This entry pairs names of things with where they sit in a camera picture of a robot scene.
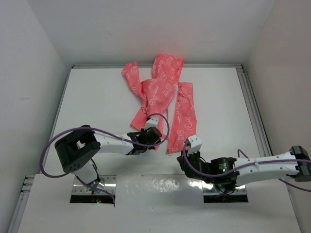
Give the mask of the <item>pink patterned jacket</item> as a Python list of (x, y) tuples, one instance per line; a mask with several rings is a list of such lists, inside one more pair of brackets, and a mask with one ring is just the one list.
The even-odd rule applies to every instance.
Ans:
[(170, 132), (162, 134), (168, 136), (169, 153), (180, 152), (197, 128), (193, 84), (180, 81), (183, 66), (184, 59), (161, 54), (153, 63), (150, 79), (140, 79), (137, 62), (126, 64), (121, 72), (132, 93), (142, 99), (131, 126), (140, 130), (149, 115), (167, 114)]

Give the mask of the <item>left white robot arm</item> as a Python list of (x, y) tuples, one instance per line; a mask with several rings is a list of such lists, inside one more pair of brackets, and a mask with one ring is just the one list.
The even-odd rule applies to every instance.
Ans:
[(157, 127), (145, 128), (140, 132), (126, 133), (113, 137), (104, 133), (87, 130), (73, 131), (58, 140), (54, 147), (63, 171), (73, 173), (80, 180), (95, 186), (102, 180), (91, 159), (97, 153), (118, 153), (139, 155), (147, 150), (154, 150), (161, 142), (162, 134)]

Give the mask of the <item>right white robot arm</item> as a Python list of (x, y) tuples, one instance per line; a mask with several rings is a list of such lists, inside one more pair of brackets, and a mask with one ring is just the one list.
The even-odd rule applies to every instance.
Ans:
[(206, 162), (195, 152), (187, 155), (183, 150), (177, 157), (181, 170), (188, 178), (213, 184), (223, 192), (236, 187), (271, 179), (294, 179), (295, 182), (311, 180), (311, 160), (301, 146), (293, 146), (284, 154), (260, 157), (221, 157)]

